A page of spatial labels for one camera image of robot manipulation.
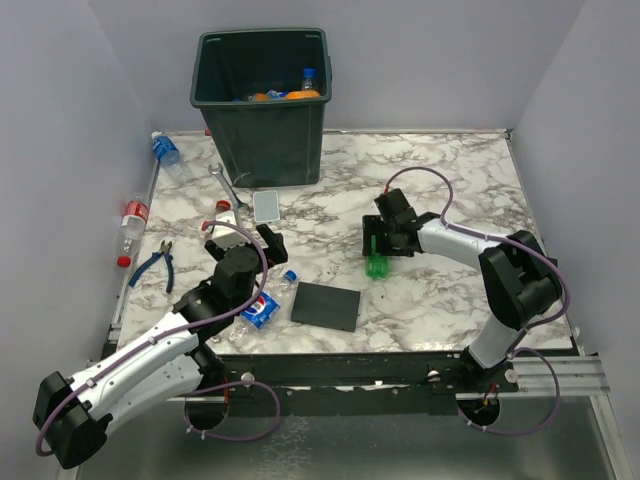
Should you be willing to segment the small red cap bottle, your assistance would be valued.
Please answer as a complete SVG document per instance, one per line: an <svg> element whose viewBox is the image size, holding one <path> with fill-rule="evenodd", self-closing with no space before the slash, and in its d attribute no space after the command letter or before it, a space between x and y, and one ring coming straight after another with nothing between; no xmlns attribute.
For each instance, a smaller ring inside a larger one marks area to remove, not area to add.
<svg viewBox="0 0 640 480"><path fill-rule="evenodd" d="M226 211L230 211L231 209L232 209L231 204L226 200L219 200L219 201L216 202L215 212L217 214L222 213L222 212L226 212Z"/></svg>

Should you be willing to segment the orange object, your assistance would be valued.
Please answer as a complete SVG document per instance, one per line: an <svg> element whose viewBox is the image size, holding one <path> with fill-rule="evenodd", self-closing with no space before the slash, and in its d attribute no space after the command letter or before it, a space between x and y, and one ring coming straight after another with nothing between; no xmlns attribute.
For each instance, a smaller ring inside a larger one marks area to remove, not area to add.
<svg viewBox="0 0 640 480"><path fill-rule="evenodd" d="M298 90L291 91L285 95L286 100L303 100L320 97L320 93L316 90Z"/></svg>

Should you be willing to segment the Pepsi bottle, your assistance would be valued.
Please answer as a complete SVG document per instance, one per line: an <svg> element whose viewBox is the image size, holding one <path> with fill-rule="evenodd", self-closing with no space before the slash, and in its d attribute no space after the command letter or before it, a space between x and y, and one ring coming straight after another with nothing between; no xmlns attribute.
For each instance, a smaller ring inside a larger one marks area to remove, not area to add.
<svg viewBox="0 0 640 480"><path fill-rule="evenodd" d="M298 275L287 270L267 282L257 300L238 317L229 339L239 341L266 333L271 327L290 318L290 310L298 286Z"/></svg>

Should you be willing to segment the blue label water bottle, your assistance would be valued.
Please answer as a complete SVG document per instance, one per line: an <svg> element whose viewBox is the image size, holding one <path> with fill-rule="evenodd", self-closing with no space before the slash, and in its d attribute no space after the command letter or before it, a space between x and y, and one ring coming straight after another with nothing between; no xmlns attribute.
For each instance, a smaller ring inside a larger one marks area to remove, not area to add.
<svg viewBox="0 0 640 480"><path fill-rule="evenodd" d="M317 71L315 68L304 68L301 90L305 92L319 93L317 84Z"/></svg>

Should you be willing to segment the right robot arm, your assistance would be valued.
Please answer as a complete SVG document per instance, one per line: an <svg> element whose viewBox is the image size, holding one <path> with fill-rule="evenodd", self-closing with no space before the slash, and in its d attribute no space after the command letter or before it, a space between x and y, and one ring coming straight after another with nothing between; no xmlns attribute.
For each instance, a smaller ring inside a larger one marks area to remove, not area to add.
<svg viewBox="0 0 640 480"><path fill-rule="evenodd" d="M503 236L455 225L442 215L418 215L399 189L375 199L376 215L362 217L362 254L412 257L432 254L471 267L482 275L490 315L478 337L461 354L461 383L481 391L525 335L532 319L563 294L557 263L546 257L525 230Z"/></svg>

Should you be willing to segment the large orange jar bottle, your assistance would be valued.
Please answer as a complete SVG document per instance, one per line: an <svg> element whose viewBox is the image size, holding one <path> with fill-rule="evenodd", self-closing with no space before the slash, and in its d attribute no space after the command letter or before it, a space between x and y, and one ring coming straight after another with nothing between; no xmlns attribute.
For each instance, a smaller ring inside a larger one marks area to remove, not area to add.
<svg viewBox="0 0 640 480"><path fill-rule="evenodd" d="M269 100L270 100L270 97L265 93L250 94L244 98L244 101L250 101L250 102L263 102L263 101L269 101Z"/></svg>

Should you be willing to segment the blue cap water bottle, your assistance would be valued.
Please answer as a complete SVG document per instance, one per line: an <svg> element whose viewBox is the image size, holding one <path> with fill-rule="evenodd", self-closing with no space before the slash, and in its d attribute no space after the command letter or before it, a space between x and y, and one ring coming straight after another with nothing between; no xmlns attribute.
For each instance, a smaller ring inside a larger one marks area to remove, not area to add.
<svg viewBox="0 0 640 480"><path fill-rule="evenodd" d="M269 99L272 99L272 100L284 99L287 95L288 95L287 92L280 92L280 91L276 91L276 90L269 90L266 93L266 96Z"/></svg>

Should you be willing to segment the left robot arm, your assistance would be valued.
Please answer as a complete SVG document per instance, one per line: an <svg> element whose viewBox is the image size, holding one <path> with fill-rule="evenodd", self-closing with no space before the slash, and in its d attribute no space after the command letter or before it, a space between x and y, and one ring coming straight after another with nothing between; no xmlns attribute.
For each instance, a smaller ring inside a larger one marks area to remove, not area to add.
<svg viewBox="0 0 640 480"><path fill-rule="evenodd" d="M238 246L205 248L211 276L185 292L154 326L126 347L69 377L55 371L39 385L33 422L35 451L64 469L97 453L110 434L146 409L174 396L229 392L233 380L207 342L231 326L264 289L270 268L288 260L282 234L266 224L252 236L238 228Z"/></svg>

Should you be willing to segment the green crushed bottle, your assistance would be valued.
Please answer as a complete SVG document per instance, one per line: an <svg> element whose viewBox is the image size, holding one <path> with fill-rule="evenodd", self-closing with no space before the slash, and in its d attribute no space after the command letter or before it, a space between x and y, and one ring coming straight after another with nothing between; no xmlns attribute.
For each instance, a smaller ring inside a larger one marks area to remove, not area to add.
<svg viewBox="0 0 640 480"><path fill-rule="evenodd" d="M366 255L365 274L373 280L383 280L389 276L388 258L377 252L376 236L370 238L370 252Z"/></svg>

